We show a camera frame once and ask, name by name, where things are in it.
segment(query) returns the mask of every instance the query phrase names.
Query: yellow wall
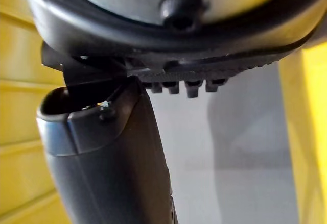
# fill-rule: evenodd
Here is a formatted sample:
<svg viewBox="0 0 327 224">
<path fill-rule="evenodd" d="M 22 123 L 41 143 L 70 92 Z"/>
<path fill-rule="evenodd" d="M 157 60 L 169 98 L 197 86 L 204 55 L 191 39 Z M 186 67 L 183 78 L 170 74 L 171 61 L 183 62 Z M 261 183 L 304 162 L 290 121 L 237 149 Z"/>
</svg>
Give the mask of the yellow wall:
<svg viewBox="0 0 327 224">
<path fill-rule="evenodd" d="M 43 67 L 42 40 L 25 0 L 0 0 L 0 224 L 65 224 L 35 122 L 36 107 L 63 84 Z"/>
<path fill-rule="evenodd" d="M 327 223 L 327 43 L 279 62 L 301 224 Z"/>
</svg>

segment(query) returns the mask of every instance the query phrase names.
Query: gray background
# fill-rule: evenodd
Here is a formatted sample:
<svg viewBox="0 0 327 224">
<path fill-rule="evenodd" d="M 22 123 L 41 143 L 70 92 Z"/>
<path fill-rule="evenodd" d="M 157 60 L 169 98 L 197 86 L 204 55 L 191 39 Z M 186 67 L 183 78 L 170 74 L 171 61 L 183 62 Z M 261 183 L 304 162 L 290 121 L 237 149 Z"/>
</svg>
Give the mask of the gray background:
<svg viewBox="0 0 327 224">
<path fill-rule="evenodd" d="M 277 64 L 218 93 L 151 94 L 180 224 L 297 224 Z"/>
</svg>

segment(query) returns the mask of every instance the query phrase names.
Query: black knob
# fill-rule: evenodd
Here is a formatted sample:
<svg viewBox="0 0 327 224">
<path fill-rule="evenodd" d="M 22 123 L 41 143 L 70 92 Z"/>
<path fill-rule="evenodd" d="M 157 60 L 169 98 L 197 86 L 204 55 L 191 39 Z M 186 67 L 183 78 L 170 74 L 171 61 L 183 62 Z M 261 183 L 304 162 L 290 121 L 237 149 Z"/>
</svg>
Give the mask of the black knob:
<svg viewBox="0 0 327 224">
<path fill-rule="evenodd" d="M 204 10 L 202 0 L 163 0 L 160 5 L 163 25 L 178 32 L 198 30 Z"/>
</svg>

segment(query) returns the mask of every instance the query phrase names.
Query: black plastic part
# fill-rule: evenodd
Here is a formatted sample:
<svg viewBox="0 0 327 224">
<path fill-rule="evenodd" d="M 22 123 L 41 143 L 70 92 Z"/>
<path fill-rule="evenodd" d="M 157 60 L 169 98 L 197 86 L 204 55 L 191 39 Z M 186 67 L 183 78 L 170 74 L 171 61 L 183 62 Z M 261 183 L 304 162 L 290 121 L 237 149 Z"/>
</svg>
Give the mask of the black plastic part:
<svg viewBox="0 0 327 224">
<path fill-rule="evenodd" d="M 325 0 L 271 0 L 232 19 L 176 35 L 130 21 L 87 0 L 29 0 L 43 39 L 72 56 L 123 55 L 147 60 L 150 68 L 282 47 L 298 48 L 321 21 Z"/>
<path fill-rule="evenodd" d="M 168 88 L 169 94 L 179 94 L 179 82 L 163 82 L 162 85 Z"/>
<path fill-rule="evenodd" d="M 160 6 L 163 25 L 179 33 L 199 30 L 204 10 L 202 0 L 163 0 Z"/>
<path fill-rule="evenodd" d="M 201 87 L 203 80 L 197 81 L 185 81 L 185 87 L 188 94 L 188 98 L 197 98 L 199 95 L 199 88 Z"/>
<path fill-rule="evenodd" d="M 158 83 L 158 82 L 152 83 L 151 91 L 152 91 L 152 93 L 162 93 L 161 83 Z"/>
<path fill-rule="evenodd" d="M 65 93 L 61 88 L 49 94 L 38 110 L 38 125 L 71 221 L 171 224 L 169 172 L 142 85 L 132 78 L 115 91 L 108 99 L 115 112 L 107 120 L 99 118 L 99 105 L 68 109 L 72 102 Z"/>
<path fill-rule="evenodd" d="M 206 92 L 217 92 L 218 87 L 224 85 L 227 79 L 219 80 L 206 80 L 205 81 L 205 91 Z"/>
</svg>

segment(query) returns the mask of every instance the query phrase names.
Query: black plastic handle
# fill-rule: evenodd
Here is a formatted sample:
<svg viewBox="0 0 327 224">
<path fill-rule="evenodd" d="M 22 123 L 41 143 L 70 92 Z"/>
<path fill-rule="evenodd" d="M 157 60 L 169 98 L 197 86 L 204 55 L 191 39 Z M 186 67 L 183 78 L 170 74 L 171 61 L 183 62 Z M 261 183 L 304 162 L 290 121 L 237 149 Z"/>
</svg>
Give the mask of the black plastic handle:
<svg viewBox="0 0 327 224">
<path fill-rule="evenodd" d="M 131 78 L 102 105 L 75 107 L 65 88 L 38 109 L 56 187 L 75 224 L 177 223 L 151 102 Z"/>
</svg>

